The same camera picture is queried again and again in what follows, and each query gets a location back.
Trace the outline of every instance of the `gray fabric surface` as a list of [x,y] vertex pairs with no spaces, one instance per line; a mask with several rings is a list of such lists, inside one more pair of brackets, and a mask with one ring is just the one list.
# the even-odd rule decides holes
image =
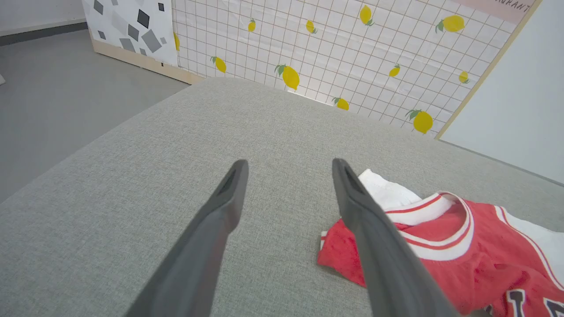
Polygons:
[[420,196],[449,190],[553,230],[564,188],[285,91],[211,78],[124,122],[0,205],[0,315],[123,314],[231,164],[249,161],[213,316],[368,316],[316,265],[337,219],[331,160]]

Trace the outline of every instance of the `lemon print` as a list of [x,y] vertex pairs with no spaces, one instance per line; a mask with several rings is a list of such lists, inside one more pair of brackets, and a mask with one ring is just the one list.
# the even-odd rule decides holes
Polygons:
[[415,120],[413,120],[413,127],[415,130],[423,134],[426,134],[433,126],[433,118],[431,118],[431,115],[425,111],[411,109],[407,112],[406,116],[408,115],[410,120],[415,118]]
[[250,19],[250,23],[249,23],[249,32],[254,32],[254,28],[257,27],[257,24],[254,22],[254,19],[251,18]]
[[210,60],[215,64],[215,66],[217,67],[217,69],[220,72],[225,74],[225,68],[226,68],[225,62],[221,58],[214,56],[214,57],[210,58]]
[[437,26],[435,26],[435,33],[437,29],[443,32],[443,29],[449,32],[458,32],[464,29],[464,19],[460,15],[451,15],[445,17],[441,20]]
[[367,26],[370,27],[370,26],[372,26],[372,24],[374,24],[371,17],[372,17],[372,11],[370,10],[370,8],[367,5],[364,5],[362,10],[360,10],[360,21],[362,21],[362,23],[364,23],[364,25],[367,25]]
[[274,69],[274,72],[278,73],[278,77],[282,75],[282,79],[284,79],[286,86],[293,88],[294,90],[298,89],[299,75],[292,67],[286,66],[286,64],[278,65]]
[[178,39],[178,35],[176,35],[176,33],[174,33],[174,32],[173,32],[173,34],[174,34],[174,44],[177,47],[177,51],[180,51],[180,40]]
[[314,23],[310,20],[307,21],[306,23],[306,29],[311,33],[311,34],[315,34],[317,33],[317,29],[314,27]]
[[390,71],[390,77],[395,77],[399,74],[399,64],[396,64]]
[[460,73],[459,81],[460,81],[461,83],[469,83],[469,82],[470,82],[470,79],[468,79],[468,73],[466,73],[466,72]]
[[349,103],[345,99],[335,97],[333,98],[333,103],[337,105],[337,108],[349,110]]

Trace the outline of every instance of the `grid pattern wallpaper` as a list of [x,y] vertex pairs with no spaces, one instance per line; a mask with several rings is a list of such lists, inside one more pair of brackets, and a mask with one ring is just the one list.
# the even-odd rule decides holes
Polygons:
[[434,137],[516,25],[450,0],[173,0],[173,27],[192,73]]

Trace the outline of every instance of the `red jersey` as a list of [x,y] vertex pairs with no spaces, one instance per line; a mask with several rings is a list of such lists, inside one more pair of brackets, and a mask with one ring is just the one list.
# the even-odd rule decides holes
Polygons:
[[[463,315],[564,317],[564,234],[503,207],[440,192],[387,210],[415,255]],[[365,287],[354,235],[339,220],[318,264]]]

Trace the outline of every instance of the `wooden frame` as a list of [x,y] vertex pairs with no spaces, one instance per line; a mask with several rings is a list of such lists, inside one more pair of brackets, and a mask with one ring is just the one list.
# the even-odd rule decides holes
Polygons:
[[525,14],[525,16],[523,17],[521,22],[519,22],[519,24],[517,25],[515,30],[511,33],[511,35],[507,39],[507,42],[505,43],[505,45],[497,53],[497,55],[493,59],[490,66],[488,66],[488,68],[486,69],[484,74],[482,76],[480,76],[480,79],[478,79],[478,82],[470,90],[470,92],[468,93],[466,98],[462,101],[462,103],[460,104],[458,109],[451,115],[451,117],[448,119],[447,123],[444,124],[443,128],[439,131],[439,133],[437,133],[437,136],[435,136],[435,140],[438,140],[443,136],[443,134],[447,131],[448,127],[451,126],[451,123],[456,119],[456,117],[459,115],[459,113],[462,111],[462,109],[464,109],[464,107],[468,104],[468,101],[470,100],[470,98],[472,98],[472,96],[476,93],[478,88],[480,88],[480,86],[482,85],[482,83],[484,82],[486,77],[488,77],[488,75],[492,72],[492,69],[495,67],[495,65],[497,65],[497,62],[503,57],[503,55],[505,54],[505,52],[507,51],[509,46],[511,46],[513,41],[515,41],[515,39],[517,38],[517,35],[519,35],[519,33],[521,32],[521,30],[523,29],[525,24],[529,21],[532,14],[535,13],[536,9],[539,7],[539,5],[542,1],[543,0],[536,0],[532,4],[532,6],[529,8],[529,11]]
[[111,58],[115,58],[135,66],[139,66],[151,72],[159,73],[161,75],[174,78],[190,85],[204,80],[203,77],[192,74],[191,72],[186,71],[182,68],[164,64],[149,56],[134,53],[128,50],[124,50],[121,47],[97,41],[92,37],[92,32],[90,32],[90,39],[92,40],[92,47],[94,48],[94,51],[96,53],[100,53],[102,55],[109,56]]
[[[474,87],[470,90],[470,92],[468,93],[466,98],[462,101],[458,109],[452,114],[450,119],[444,124],[443,128],[439,131],[437,136],[435,136],[436,140],[440,139],[443,136],[444,132],[448,129],[448,127],[460,114],[462,109],[464,109],[464,107],[468,104],[470,98],[472,98],[472,96],[480,88],[486,77],[491,73],[492,69],[497,65],[497,62],[499,62],[499,60],[503,57],[509,46],[511,46],[513,41],[517,38],[517,35],[519,35],[525,24],[529,21],[533,13],[535,13],[536,9],[539,7],[541,2],[542,0],[536,0],[533,3],[533,5],[529,9],[529,11],[525,14],[521,22],[519,22],[515,30],[511,33],[505,45],[501,48],[499,53],[493,59],[490,66],[488,66],[484,74],[480,76],[480,79],[478,80],[476,85],[474,85]],[[204,79],[203,77],[200,77],[182,68],[175,67],[172,65],[167,65],[148,56],[137,54],[131,51],[124,50],[121,47],[117,47],[104,42],[97,41],[92,37],[91,33],[90,33],[90,38],[92,39],[92,46],[94,48],[94,51],[102,55],[106,55],[111,58],[115,58],[124,61],[126,63],[148,69],[149,71],[174,78],[176,80],[188,83],[190,85],[193,85]]]

